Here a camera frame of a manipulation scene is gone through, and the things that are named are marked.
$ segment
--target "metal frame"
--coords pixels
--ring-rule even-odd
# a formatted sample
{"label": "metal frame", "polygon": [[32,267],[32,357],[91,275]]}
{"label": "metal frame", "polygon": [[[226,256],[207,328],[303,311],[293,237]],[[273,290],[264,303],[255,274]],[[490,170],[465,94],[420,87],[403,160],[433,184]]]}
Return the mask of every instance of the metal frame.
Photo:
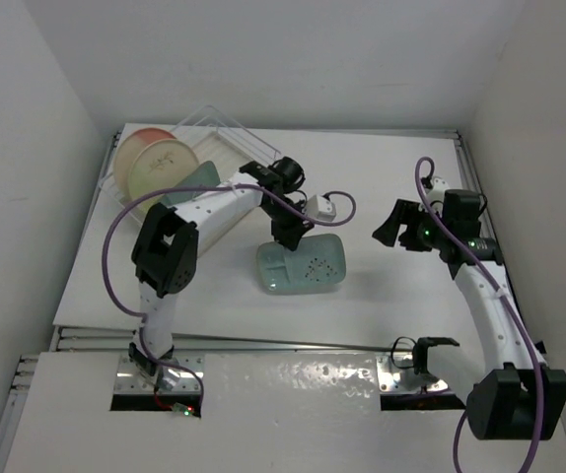
{"label": "metal frame", "polygon": [[319,131],[322,133],[351,133],[355,135],[377,135],[377,136],[401,136],[405,138],[441,138],[447,140],[460,139],[457,130],[433,130],[433,129],[403,129],[403,130],[356,130],[356,129],[314,129],[308,130],[307,128],[299,129],[299,131]]}
{"label": "metal frame", "polygon": [[[259,353],[271,353],[272,350],[261,349]],[[274,350],[276,353],[293,353],[298,350]],[[121,352],[118,362],[116,376],[114,378],[113,394],[115,395],[149,395],[154,392],[154,385],[150,379],[144,375],[136,365],[130,361],[126,352]],[[197,373],[199,377],[204,379],[206,374],[206,366],[204,363],[204,355],[210,353],[208,350],[189,350],[175,351],[173,362]],[[308,350],[305,353],[315,354],[342,354],[342,353],[360,353],[360,351],[350,350]],[[409,349],[398,349],[389,356],[386,352],[375,353],[377,363],[377,382],[380,388],[381,396],[402,396],[419,394],[421,391],[426,393],[438,393],[439,395],[454,395],[448,388],[448,385],[436,379],[430,374],[419,375],[415,374],[409,365],[412,363],[412,355]],[[359,368],[358,372],[362,377],[367,377],[367,369]],[[349,377],[351,372],[348,370],[343,371],[340,375],[334,375],[334,382],[337,377],[342,379]],[[174,393],[182,395],[198,395],[199,383],[193,378],[190,373],[180,373],[178,371],[168,369],[165,377],[163,378],[161,390],[164,394]]]}
{"label": "metal frame", "polygon": [[[461,136],[454,140],[454,146],[457,150],[457,158],[459,159],[459,171],[463,179],[462,184],[468,190],[482,193],[482,188],[480,187],[480,181],[478,180],[478,174],[476,173],[473,159],[471,158],[467,145]],[[493,224],[491,223],[489,211],[485,210],[481,218],[483,224],[482,233],[486,237],[494,238],[495,233],[493,231]]]}
{"label": "metal frame", "polygon": [[16,375],[12,381],[7,404],[0,418],[0,473],[5,470],[16,430],[20,424],[20,418],[29,395],[29,387],[37,366],[37,358],[38,355],[24,355],[20,358],[16,368]]}
{"label": "metal frame", "polygon": [[[105,351],[127,350],[132,341],[133,330],[102,330],[85,328],[59,329],[57,349],[53,351]],[[245,338],[214,338],[174,334],[176,350],[198,350],[207,352],[249,352],[249,351],[375,351],[383,352],[385,347],[360,345],[323,345],[296,343],[284,340],[252,340]]]}

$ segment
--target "black bracket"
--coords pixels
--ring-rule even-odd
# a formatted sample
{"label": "black bracket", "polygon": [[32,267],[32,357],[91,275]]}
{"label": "black bracket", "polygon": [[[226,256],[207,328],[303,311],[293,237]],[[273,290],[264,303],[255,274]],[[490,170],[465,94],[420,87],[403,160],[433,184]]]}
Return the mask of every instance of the black bracket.
{"label": "black bracket", "polygon": [[429,374],[428,349],[440,345],[459,347],[460,343],[454,338],[448,337],[422,337],[417,340],[417,343],[412,348],[412,367],[415,374]]}
{"label": "black bracket", "polygon": [[[566,403],[566,372],[541,367],[544,417],[541,439],[552,438]],[[533,370],[494,370],[467,397],[467,419],[477,439],[530,440],[535,423]]]}
{"label": "black bracket", "polygon": [[[291,158],[282,158],[267,168],[257,162],[250,162],[243,165],[240,172],[254,177],[261,187],[274,193],[299,212],[303,210],[301,203],[294,203],[285,196],[298,190],[305,181],[303,168]],[[278,202],[267,195],[263,195],[261,208],[272,219],[270,230],[274,241],[292,251],[298,248],[303,235],[314,227],[314,224],[283,209]]]}
{"label": "black bracket", "polygon": [[145,217],[132,251],[136,277],[159,298],[177,294],[195,275],[199,231],[171,209],[158,203]]}
{"label": "black bracket", "polygon": [[397,199],[387,220],[373,232],[373,238],[384,246],[394,246],[399,229],[406,225],[405,232],[399,236],[399,244],[409,251],[431,251],[431,246],[418,235],[425,218],[426,213],[419,209],[417,202]]}
{"label": "black bracket", "polygon": [[[138,350],[134,342],[129,343],[127,355],[129,356],[129,359],[136,364],[139,370],[147,374],[150,379],[156,379],[156,374],[159,372],[159,365],[152,362],[149,358],[147,358],[147,355]],[[171,347],[171,349],[161,357],[161,360],[170,360],[173,356],[174,347]]]}

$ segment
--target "red wire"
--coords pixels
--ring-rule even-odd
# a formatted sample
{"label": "red wire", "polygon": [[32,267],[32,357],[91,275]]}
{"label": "red wire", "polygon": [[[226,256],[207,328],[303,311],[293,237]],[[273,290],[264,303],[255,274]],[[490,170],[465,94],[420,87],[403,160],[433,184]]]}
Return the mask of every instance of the red wire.
{"label": "red wire", "polygon": [[165,404],[163,401],[161,401],[161,398],[158,397],[158,392],[154,392],[154,402],[156,403],[156,405],[158,407],[160,407],[164,411],[171,411],[172,410],[172,406],[170,406],[169,404]]}

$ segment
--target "white table surface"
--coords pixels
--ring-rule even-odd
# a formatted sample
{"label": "white table surface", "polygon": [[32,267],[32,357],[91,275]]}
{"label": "white table surface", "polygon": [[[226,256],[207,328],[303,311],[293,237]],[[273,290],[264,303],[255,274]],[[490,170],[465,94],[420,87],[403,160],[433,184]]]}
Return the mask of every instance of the white table surface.
{"label": "white table surface", "polygon": [[[342,238],[346,279],[325,294],[265,293],[257,281],[255,253],[261,243],[271,241],[270,220],[256,209],[198,260],[194,280],[180,295],[174,332],[363,346],[386,346],[400,335],[451,336],[481,357],[466,303],[438,254],[386,248],[371,238],[397,198],[416,200],[414,165],[421,156],[434,158],[437,174],[461,187],[454,141],[332,132],[257,133],[304,167],[308,194],[343,189],[357,199],[358,214],[349,225],[311,233],[334,232]],[[346,215],[346,200],[334,201],[339,217]],[[55,324],[136,326],[137,320],[112,305],[101,278],[101,247],[117,211],[115,203],[100,195]],[[136,309],[138,288],[130,253],[137,232],[133,222],[123,221],[109,254],[116,292]]]}
{"label": "white table surface", "polygon": [[[5,472],[454,473],[461,411],[381,412],[373,355],[207,356],[201,420],[110,412],[117,361],[42,354]],[[462,470],[518,471],[527,448],[465,426]],[[566,473],[561,426],[531,471]]]}

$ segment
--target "black joint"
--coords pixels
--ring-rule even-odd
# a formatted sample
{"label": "black joint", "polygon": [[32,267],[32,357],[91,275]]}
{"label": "black joint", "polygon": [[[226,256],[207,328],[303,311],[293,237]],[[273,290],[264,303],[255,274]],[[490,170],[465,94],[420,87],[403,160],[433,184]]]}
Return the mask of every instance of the black joint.
{"label": "black joint", "polygon": [[[302,202],[294,203],[285,196],[298,190],[305,182],[303,168],[293,159],[282,158],[267,168],[257,162],[250,162],[243,165],[240,172],[251,175],[259,186],[274,193],[297,211],[303,212]],[[272,219],[270,229],[274,241],[292,251],[298,248],[303,235],[314,227],[314,224],[293,215],[268,195],[263,195],[261,208]]]}
{"label": "black joint", "polygon": [[198,238],[194,223],[161,203],[155,204],[132,251],[136,277],[154,288],[159,298],[179,293],[195,275]]}
{"label": "black joint", "polygon": [[[502,265],[504,258],[497,241],[480,237],[481,198],[481,194],[469,190],[447,190],[441,220],[479,261],[495,261]],[[457,276],[463,264],[473,264],[471,259],[445,236],[438,238],[433,246],[439,249],[441,260],[448,264],[452,279]]]}
{"label": "black joint", "polygon": [[301,165],[287,156],[274,162],[268,168],[280,177],[281,188],[284,194],[290,194],[299,190],[305,182],[305,172]]}
{"label": "black joint", "polygon": [[421,184],[423,184],[424,189],[430,190],[433,187],[432,186],[432,175],[429,175],[427,177],[421,177]]}
{"label": "black joint", "polygon": [[547,355],[546,345],[543,343],[543,340],[535,342],[535,347],[542,355]]}
{"label": "black joint", "polygon": [[[541,367],[544,388],[542,440],[551,439],[566,403],[566,372]],[[467,397],[467,419],[477,439],[529,440],[535,423],[533,370],[505,365],[476,384]]]}
{"label": "black joint", "polygon": [[[155,379],[158,374],[158,364],[151,361],[145,356],[143,352],[136,348],[134,342],[130,342],[129,348],[127,349],[127,355],[129,359],[136,364],[138,369],[146,374],[149,378]],[[170,360],[174,355],[174,347],[172,347],[165,355],[161,357],[162,360]]]}
{"label": "black joint", "polygon": [[412,365],[415,374],[428,373],[428,349],[441,345],[459,347],[460,343],[448,337],[422,337],[412,348]]}

